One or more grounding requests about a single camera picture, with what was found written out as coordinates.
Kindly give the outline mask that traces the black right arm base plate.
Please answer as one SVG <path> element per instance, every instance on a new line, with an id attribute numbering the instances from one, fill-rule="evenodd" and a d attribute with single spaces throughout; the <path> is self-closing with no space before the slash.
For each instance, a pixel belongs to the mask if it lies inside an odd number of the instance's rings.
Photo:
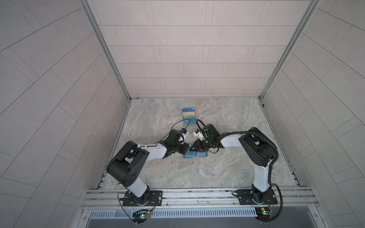
<path id="1" fill-rule="evenodd" d="M 269 188 L 265 192 L 257 189 L 254 190 L 236 190 L 232 195 L 237 197 L 240 205 L 269 205 L 278 204 L 276 194 L 273 189 Z"/>

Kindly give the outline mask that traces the teal chip card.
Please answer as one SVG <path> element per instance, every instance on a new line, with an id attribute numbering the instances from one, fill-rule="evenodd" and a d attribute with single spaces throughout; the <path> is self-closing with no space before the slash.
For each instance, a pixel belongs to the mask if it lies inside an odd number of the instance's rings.
<path id="1" fill-rule="evenodd" d="M 196 152 L 187 152 L 185 155 L 184 155 L 184 158 L 196 158 L 198 157 L 197 153 Z"/>

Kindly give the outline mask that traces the blue-grey card holder wallet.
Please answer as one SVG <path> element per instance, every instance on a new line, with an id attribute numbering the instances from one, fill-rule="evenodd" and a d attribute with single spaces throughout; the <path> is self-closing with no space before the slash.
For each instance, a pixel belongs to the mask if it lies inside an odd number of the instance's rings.
<path id="1" fill-rule="evenodd" d="M 208 153 L 207 152 L 192 152 L 192 151 L 187 151 L 185 155 L 183 155 L 183 158 L 185 159 L 195 159 L 195 158 L 201 158 L 201 157 L 207 157 Z"/>

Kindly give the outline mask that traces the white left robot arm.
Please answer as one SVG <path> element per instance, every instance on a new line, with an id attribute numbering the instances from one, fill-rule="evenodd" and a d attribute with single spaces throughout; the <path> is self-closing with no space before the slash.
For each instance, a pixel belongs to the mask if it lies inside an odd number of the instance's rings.
<path id="1" fill-rule="evenodd" d="M 189 144 L 185 142 L 188 132 L 171 130 L 167 138 L 151 145 L 141 145 L 128 141 L 113 157 L 106 167 L 106 172 L 127 188 L 134 196 L 145 200 L 149 187 L 140 178 L 140 172 L 146 161 L 165 159 L 179 153 L 185 155 Z"/>

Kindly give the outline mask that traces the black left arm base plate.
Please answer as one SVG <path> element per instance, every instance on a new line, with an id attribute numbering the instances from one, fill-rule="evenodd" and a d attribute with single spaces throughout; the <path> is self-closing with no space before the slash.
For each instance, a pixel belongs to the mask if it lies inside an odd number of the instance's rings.
<path id="1" fill-rule="evenodd" d="M 123 198 L 123 207 L 150 207 L 162 205 L 163 191 L 151 191 L 143 194 L 141 197 L 137 197 L 131 191 L 127 191 Z"/>

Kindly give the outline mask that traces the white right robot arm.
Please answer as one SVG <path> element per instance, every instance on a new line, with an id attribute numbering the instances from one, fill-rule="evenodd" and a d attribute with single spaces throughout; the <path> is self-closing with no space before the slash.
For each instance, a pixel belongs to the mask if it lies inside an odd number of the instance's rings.
<path id="1" fill-rule="evenodd" d="M 273 195 L 271 173 L 275 162 L 279 158 L 276 145 L 258 128 L 252 127 L 248 131 L 238 131 L 219 134 L 212 124 L 195 131 L 196 140 L 190 150 L 193 152 L 207 152 L 210 149 L 240 147 L 247 153 L 255 164 L 255 175 L 252 190 L 244 199 L 256 204 L 262 204 Z"/>

